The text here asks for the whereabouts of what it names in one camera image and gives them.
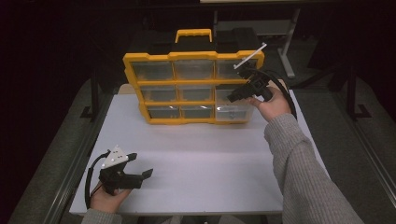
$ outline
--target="white tabletop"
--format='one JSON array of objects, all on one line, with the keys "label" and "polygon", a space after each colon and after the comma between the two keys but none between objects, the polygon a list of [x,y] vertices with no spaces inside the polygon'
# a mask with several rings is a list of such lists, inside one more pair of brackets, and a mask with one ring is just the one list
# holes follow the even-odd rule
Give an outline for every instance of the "white tabletop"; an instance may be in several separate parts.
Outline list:
[{"label": "white tabletop", "polygon": [[[299,124],[312,140],[297,104]],[[126,154],[126,174],[140,175],[153,168],[152,177],[134,189],[119,213],[152,215],[271,214],[282,211],[282,194],[273,173],[273,156],[263,138],[266,121],[254,110],[246,124],[150,125],[140,115],[134,94],[115,95],[88,167],[115,145]],[[317,153],[318,162],[324,167]],[[92,189],[100,171],[92,176]],[[86,172],[70,208],[84,214]]]}]

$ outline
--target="hand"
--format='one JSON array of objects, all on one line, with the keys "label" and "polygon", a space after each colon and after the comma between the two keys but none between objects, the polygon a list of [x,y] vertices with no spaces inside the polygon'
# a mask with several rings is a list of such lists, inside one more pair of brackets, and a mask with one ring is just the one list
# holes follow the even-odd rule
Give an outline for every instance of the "hand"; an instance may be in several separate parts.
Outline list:
[{"label": "hand", "polygon": [[286,113],[290,114],[291,110],[288,101],[283,96],[282,91],[273,87],[269,87],[268,89],[270,89],[273,94],[273,97],[268,102],[262,102],[253,97],[247,98],[247,101],[251,105],[256,106],[262,114],[262,117],[268,122],[279,115]]},{"label": "hand", "polygon": [[116,189],[113,196],[106,193],[105,187],[102,186],[101,182],[98,183],[96,188],[99,189],[91,196],[91,208],[107,213],[117,213],[121,203],[132,191],[131,189],[125,189],[119,192]]}]

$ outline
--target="white stick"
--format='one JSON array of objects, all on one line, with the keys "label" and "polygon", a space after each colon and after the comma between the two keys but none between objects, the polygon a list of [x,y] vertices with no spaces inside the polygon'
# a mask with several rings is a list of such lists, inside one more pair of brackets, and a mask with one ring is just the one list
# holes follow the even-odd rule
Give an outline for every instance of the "white stick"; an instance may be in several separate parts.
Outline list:
[{"label": "white stick", "polygon": [[251,59],[251,57],[253,57],[255,54],[257,54],[260,50],[262,50],[263,48],[265,48],[267,46],[267,44],[265,44],[264,42],[262,42],[262,46],[257,49],[256,51],[254,51],[252,54],[250,54],[249,56],[247,56],[244,60],[242,60],[242,62],[240,62],[239,64],[234,64],[233,65],[233,69],[237,69],[239,66],[241,66],[243,63],[247,62],[249,59]]}]

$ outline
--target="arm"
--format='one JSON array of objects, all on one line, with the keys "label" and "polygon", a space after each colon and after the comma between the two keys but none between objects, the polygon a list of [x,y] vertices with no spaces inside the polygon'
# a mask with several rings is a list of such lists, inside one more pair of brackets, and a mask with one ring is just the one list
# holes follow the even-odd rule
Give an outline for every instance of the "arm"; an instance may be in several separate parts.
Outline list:
[{"label": "arm", "polygon": [[98,184],[97,191],[91,197],[91,208],[88,209],[82,224],[121,224],[122,218],[117,215],[120,204],[131,193],[131,189],[122,192],[114,191],[114,196],[106,193],[105,188]]},{"label": "arm", "polygon": [[300,129],[280,91],[268,103],[249,99],[265,119],[265,139],[274,155],[274,174],[282,191],[283,222],[362,223],[342,192],[327,177],[310,140]]}]

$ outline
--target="gray sleeve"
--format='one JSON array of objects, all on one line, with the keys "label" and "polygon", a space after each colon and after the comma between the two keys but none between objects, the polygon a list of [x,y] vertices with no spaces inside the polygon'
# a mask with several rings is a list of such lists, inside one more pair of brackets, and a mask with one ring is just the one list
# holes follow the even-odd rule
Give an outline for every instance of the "gray sleeve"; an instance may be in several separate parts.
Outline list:
[{"label": "gray sleeve", "polygon": [[81,224],[121,224],[120,215],[88,209]]},{"label": "gray sleeve", "polygon": [[315,157],[293,115],[271,120],[264,132],[283,194],[283,223],[362,223]]}]

